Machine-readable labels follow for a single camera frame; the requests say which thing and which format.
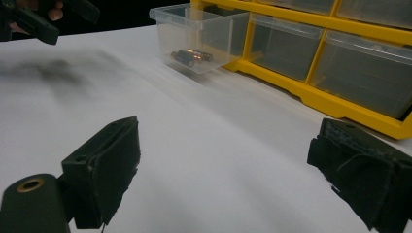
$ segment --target metal part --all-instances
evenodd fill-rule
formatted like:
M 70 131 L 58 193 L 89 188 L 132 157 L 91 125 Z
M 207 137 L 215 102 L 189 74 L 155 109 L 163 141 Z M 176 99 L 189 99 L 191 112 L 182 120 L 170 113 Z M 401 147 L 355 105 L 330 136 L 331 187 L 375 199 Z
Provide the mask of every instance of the metal part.
M 213 61 L 213 55 L 211 53 L 207 53 L 204 51 L 200 50 L 192 50 L 192 49 L 187 49 L 187 52 L 189 52 L 195 61 L 202 62 L 202 61 L 207 61 L 207 62 L 212 62 Z
M 45 180 L 41 178 L 33 178 L 31 180 L 27 180 L 21 185 L 17 187 L 17 192 L 23 193 L 23 192 L 31 192 L 36 190 L 37 188 L 41 187 L 45 183 Z

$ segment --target round hole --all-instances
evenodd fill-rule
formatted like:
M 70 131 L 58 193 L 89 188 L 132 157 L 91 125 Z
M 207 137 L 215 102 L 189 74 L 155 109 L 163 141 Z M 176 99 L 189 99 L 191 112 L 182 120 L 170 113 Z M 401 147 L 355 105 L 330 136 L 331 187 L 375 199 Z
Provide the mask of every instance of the round hole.
M 37 188 L 41 187 L 45 181 L 43 179 L 34 178 L 28 181 L 21 183 L 17 187 L 17 192 L 30 192 L 36 190 Z
M 76 162 L 83 162 L 86 161 L 86 157 L 84 155 L 80 155 L 79 157 L 76 158 Z

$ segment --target yellow frame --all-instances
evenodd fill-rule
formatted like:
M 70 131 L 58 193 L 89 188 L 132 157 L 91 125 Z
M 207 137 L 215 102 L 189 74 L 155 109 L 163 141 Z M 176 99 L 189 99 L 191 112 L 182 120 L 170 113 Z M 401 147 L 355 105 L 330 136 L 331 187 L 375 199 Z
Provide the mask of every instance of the yellow frame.
M 217 4 L 222 8 L 236 8 L 251 13 L 279 17 L 283 19 L 321 26 L 325 29 L 334 29 L 343 32 L 359 34 L 363 37 L 387 41 L 390 43 L 412 46 L 412 31 L 395 29 L 385 26 L 377 26 L 354 20 L 338 18 L 336 16 L 336 12 L 341 1 L 342 0 L 335 0 L 329 16 L 321 16 L 284 9 L 276 6 L 264 5 L 258 3 L 257 0 L 252 0 L 250 2 L 241 0 L 191 0 L 191 3 L 196 3 L 195 6 L 198 6 L 201 9 L 206 5 Z M 409 114 L 404 121 L 400 121 L 398 119 L 379 114 L 365 107 L 318 90 L 317 88 L 312 87 L 308 84 L 316 67 L 316 64 L 320 58 L 320 54 L 324 46 L 324 36 L 326 34 L 326 30 L 324 31 L 324 34 L 322 36 L 321 45 L 316 52 L 312 66 L 309 70 L 308 78 L 306 79 L 305 83 L 292 80 L 281 74 L 249 62 L 247 60 L 247 57 L 251 45 L 252 34 L 253 24 L 249 23 L 245 41 L 245 49 L 242 58 L 225 65 L 225 68 L 233 72 L 241 71 L 243 73 L 251 74 L 269 83 L 280 86 L 281 88 L 289 91 L 291 94 L 300 97 L 303 104 L 320 112 L 323 112 L 331 117 L 345 117 L 351 119 L 395 139 L 405 139 L 412 137 L 412 114 Z

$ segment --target small parts organizer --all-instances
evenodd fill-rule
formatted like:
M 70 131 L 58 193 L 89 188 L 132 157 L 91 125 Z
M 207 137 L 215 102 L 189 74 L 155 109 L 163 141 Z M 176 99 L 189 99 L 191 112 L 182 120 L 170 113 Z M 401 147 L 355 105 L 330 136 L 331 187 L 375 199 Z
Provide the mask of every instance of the small parts organizer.
M 410 0 L 191 0 L 150 17 L 166 63 L 251 74 L 331 117 L 412 137 Z

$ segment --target clear plastic bin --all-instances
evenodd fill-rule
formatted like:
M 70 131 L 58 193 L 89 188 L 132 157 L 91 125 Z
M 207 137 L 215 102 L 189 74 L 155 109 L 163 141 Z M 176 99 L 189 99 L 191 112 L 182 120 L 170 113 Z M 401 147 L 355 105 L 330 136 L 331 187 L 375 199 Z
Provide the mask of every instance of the clear plastic bin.
M 411 0 L 345 0 L 339 17 L 412 29 Z
M 318 48 L 321 27 L 251 14 L 255 25 L 248 60 L 304 81 Z
M 302 12 L 328 15 L 332 9 L 334 0 L 257 0 L 263 4 L 296 9 Z
M 202 74 L 240 58 L 249 13 L 216 6 L 208 7 L 209 13 L 194 7 L 183 4 L 150 10 L 157 22 L 163 60 Z
M 392 118 L 412 104 L 412 49 L 328 31 L 314 87 Z

